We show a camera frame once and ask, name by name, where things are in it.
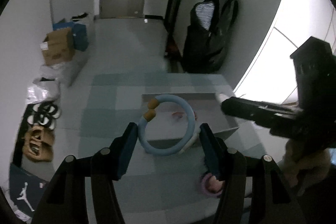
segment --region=black and white sneaker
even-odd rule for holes
[[[48,113],[36,112],[33,115],[30,115],[27,119],[27,122],[30,126],[38,124],[40,126],[54,130],[56,127],[56,122]]]
[[[41,104],[36,104],[33,106],[33,110],[39,113],[46,112],[55,119],[61,116],[61,109],[52,102],[43,102]]]

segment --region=jumpman logo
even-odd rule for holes
[[[35,210],[32,208],[32,206],[30,205],[30,203],[28,202],[28,199],[27,199],[27,186],[28,186],[28,183],[25,182],[25,187],[22,188],[22,191],[20,193],[21,197],[17,198],[17,200],[24,200],[27,203],[29,209],[33,212]]]

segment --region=black backpack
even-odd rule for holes
[[[209,30],[202,27],[196,15],[199,4],[215,5]],[[230,44],[232,25],[238,13],[237,0],[205,0],[190,12],[190,26],[184,44],[182,67],[189,73],[212,73],[221,68]]]

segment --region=striped fabric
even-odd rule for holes
[[[209,30],[211,26],[211,20],[215,10],[215,4],[213,2],[202,3],[196,6],[196,15],[199,19],[201,26]]]

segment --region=screw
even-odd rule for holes
[[[234,149],[234,148],[228,148],[228,149],[227,149],[227,152],[228,152],[229,154],[236,154],[236,153],[237,153],[237,149]]]
[[[70,156],[67,156],[67,157],[65,158],[65,161],[66,161],[66,162],[72,162],[74,159],[75,159],[75,157],[72,156],[72,155],[70,155]]]
[[[269,156],[269,155],[265,155],[264,160],[270,162],[270,161],[272,161],[272,157]]]
[[[111,152],[111,150],[109,148],[103,148],[100,153],[102,155],[108,155]]]

